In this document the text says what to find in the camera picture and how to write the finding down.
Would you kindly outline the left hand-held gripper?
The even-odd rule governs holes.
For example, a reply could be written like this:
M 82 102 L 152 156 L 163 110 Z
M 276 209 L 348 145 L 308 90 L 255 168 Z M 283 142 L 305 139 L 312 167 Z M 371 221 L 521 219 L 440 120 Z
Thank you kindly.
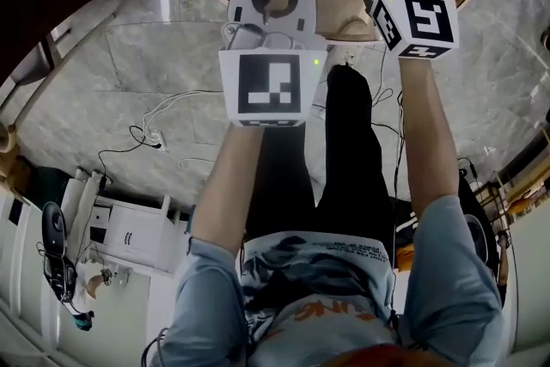
M 278 19 L 286 28 L 314 33 L 316 5 L 316 0 L 229 0 L 228 18 Z M 229 121 L 240 127 L 302 125 L 327 60 L 326 39 L 309 34 L 300 41 L 237 22 L 225 24 L 222 34 L 225 47 L 218 57 Z

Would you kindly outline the person's right forearm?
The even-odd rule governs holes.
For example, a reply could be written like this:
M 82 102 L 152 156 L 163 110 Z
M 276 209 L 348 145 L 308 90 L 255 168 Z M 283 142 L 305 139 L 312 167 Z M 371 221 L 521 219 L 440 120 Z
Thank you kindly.
M 455 142 L 428 60 L 399 60 L 406 165 L 412 207 L 418 217 L 443 196 L 456 196 Z

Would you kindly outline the person's left forearm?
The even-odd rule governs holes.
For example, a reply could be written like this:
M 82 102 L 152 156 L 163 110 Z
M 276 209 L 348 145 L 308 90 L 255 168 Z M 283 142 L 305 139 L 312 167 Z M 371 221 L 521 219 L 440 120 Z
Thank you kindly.
M 231 125 L 192 216 L 191 233 L 233 255 L 241 248 L 264 130 Z

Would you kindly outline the black trousers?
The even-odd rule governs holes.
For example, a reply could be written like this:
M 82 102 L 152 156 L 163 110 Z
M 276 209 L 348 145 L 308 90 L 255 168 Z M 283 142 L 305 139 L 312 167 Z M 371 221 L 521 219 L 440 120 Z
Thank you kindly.
M 393 246 L 394 210 L 371 126 L 371 94 L 347 64 L 327 75 L 326 185 L 315 200 L 304 155 L 305 128 L 264 131 L 247 215 L 248 240 L 283 231 L 365 237 Z

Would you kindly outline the white power strip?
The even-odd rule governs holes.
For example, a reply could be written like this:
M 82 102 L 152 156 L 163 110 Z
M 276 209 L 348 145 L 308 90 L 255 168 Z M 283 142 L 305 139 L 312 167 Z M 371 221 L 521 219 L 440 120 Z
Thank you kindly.
M 167 149 L 166 141 L 162 132 L 158 130 L 147 130 L 146 137 L 149 144 L 151 144 L 157 150 L 165 151 Z

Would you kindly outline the white low cabinet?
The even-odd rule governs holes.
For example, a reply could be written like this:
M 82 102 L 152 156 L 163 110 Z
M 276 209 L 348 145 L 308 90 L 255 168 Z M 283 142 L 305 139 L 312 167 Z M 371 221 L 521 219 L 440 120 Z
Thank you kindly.
M 101 196 L 99 191 L 90 222 L 89 260 L 172 278 L 186 222 L 180 211 L 170 210 L 171 203 L 168 195 L 160 206 L 152 207 Z

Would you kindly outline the light wooden chair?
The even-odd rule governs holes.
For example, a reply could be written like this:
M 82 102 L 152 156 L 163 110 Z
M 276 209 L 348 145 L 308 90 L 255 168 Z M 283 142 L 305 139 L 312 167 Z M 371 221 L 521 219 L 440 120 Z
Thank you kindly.
M 54 68 L 42 79 L 40 85 L 28 97 L 26 103 L 21 108 L 20 112 L 16 115 L 15 120 L 12 124 L 4 126 L 0 122 L 0 153 L 6 154 L 15 148 L 15 145 L 17 144 L 17 129 L 22 126 L 25 118 L 28 116 L 31 109 L 48 88 L 50 83 L 54 80 L 58 73 L 76 56 L 78 51 L 82 47 L 84 47 L 92 37 L 103 31 L 107 24 L 109 24 L 118 15 L 118 13 L 118 10 L 115 10 L 109 16 L 107 16 L 96 27 L 90 30 L 77 44 L 75 44 L 74 47 L 72 47 L 67 52 L 67 54 L 63 58 L 60 59 L 59 62 L 54 65 Z

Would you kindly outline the light blue printed t-shirt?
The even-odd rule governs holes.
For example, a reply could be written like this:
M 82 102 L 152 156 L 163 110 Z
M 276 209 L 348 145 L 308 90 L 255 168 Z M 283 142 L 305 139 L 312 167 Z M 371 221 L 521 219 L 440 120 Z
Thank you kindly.
M 238 264 L 194 238 L 151 367 L 319 367 L 381 345 L 493 367 L 500 295 L 457 197 L 427 207 L 414 249 L 404 312 L 392 323 L 394 275 L 377 240 L 282 231 L 247 242 Z

